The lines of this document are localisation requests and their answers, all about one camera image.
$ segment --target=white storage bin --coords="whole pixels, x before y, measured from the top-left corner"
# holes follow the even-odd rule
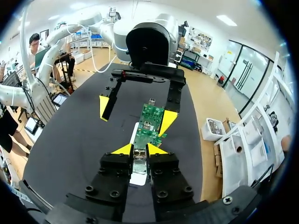
[[[91,58],[92,57],[92,52],[88,51],[87,53],[84,54],[84,60]]]
[[[73,55],[73,57],[75,58],[75,64],[80,64],[81,62],[84,61],[83,54],[76,54],[76,55]]]
[[[208,122],[208,120],[212,120],[212,121],[216,122],[218,128],[219,128],[220,130],[222,130],[222,134],[214,134],[214,133],[212,133],[211,128],[210,128],[210,126],[209,126],[209,122]],[[202,128],[201,128],[201,133],[202,133],[202,138],[203,138],[204,140],[207,140],[207,141],[217,141],[217,140],[219,140],[223,135],[226,134],[225,129],[224,129],[224,126],[223,126],[223,123],[222,123],[221,121],[219,121],[219,120],[214,120],[214,119],[212,119],[212,118],[207,118],[207,119],[206,119],[205,124],[204,124],[204,125],[202,126]]]

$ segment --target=ceiling light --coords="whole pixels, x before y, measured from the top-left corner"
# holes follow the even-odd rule
[[[234,21],[232,21],[230,18],[228,18],[226,15],[218,15],[216,17],[229,26],[232,27],[237,26],[237,24]]]
[[[54,16],[51,16],[48,20],[54,20],[54,19],[57,19],[59,17],[59,15],[54,15]]]
[[[25,26],[29,26],[30,22],[25,22]]]
[[[86,6],[85,3],[77,2],[75,4],[72,4],[70,7],[71,7],[71,9],[81,9],[81,8],[84,8],[85,6]]]

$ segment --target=electronic component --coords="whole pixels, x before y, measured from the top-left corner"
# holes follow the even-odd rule
[[[144,104],[139,126],[134,141],[134,149],[144,149],[147,143],[159,147],[162,144],[162,138],[167,134],[158,137],[160,125],[162,122],[164,108],[156,107],[150,104]]]

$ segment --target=black work table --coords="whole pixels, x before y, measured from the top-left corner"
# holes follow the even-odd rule
[[[86,80],[54,114],[33,146],[23,178],[47,202],[55,206],[65,201],[67,193],[85,197],[85,187],[92,181],[106,152],[129,143],[144,103],[156,99],[164,106],[169,81],[165,83],[122,84],[108,122],[99,118],[99,95],[112,69],[128,66],[112,64],[105,73],[95,73]],[[174,152],[179,167],[200,201],[202,161],[199,130],[188,85],[182,90],[178,118],[167,130],[161,148]],[[125,222],[155,220],[150,184],[128,189]]]

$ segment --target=screw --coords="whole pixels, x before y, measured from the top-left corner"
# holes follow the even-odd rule
[[[105,172],[106,172],[106,169],[105,169],[105,168],[100,168],[99,171],[98,171],[99,174],[103,174],[103,173],[105,173]]]
[[[162,173],[163,173],[163,171],[162,171],[162,170],[160,170],[160,169],[156,169],[154,173],[155,173],[155,174],[157,174],[157,175],[159,175],[159,174],[162,174]]]
[[[86,217],[85,223],[95,224],[96,221],[97,220],[95,218]]]
[[[116,174],[117,174],[117,175],[122,175],[122,174],[123,174],[123,171],[122,171],[122,169],[120,169],[120,170],[117,170],[117,171],[116,171]]]
[[[240,213],[240,208],[237,206],[237,207],[234,207],[233,209],[232,209],[232,214],[233,215],[238,215]]]
[[[85,188],[85,192],[88,193],[88,194],[92,193],[93,190],[94,190],[94,189],[93,189],[93,186],[87,186],[87,187]]]
[[[228,204],[232,203],[233,198],[231,196],[226,196],[226,197],[223,198],[222,201],[223,201],[224,204],[228,205]]]
[[[187,186],[187,187],[184,188],[184,192],[185,193],[191,193],[191,192],[193,192],[193,189],[192,189],[192,187]]]
[[[166,197],[168,196],[168,193],[167,193],[166,190],[161,190],[161,191],[159,191],[159,192],[157,193],[157,196],[158,196],[159,198],[166,198]]]
[[[120,193],[117,191],[117,190],[113,190],[110,192],[110,197],[114,197],[114,198],[117,198],[120,196]]]
[[[173,173],[179,173],[181,170],[179,168],[173,168],[172,171]]]

